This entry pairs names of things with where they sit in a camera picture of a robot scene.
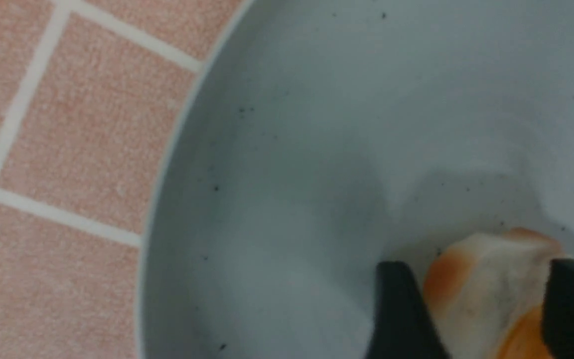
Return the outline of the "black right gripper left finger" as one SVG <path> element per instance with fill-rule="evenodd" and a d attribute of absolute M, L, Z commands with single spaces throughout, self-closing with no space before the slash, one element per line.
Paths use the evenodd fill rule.
<path fill-rule="evenodd" d="M 402 261 L 376 266 L 374 330 L 367 359 L 448 359 L 412 269 Z"/>

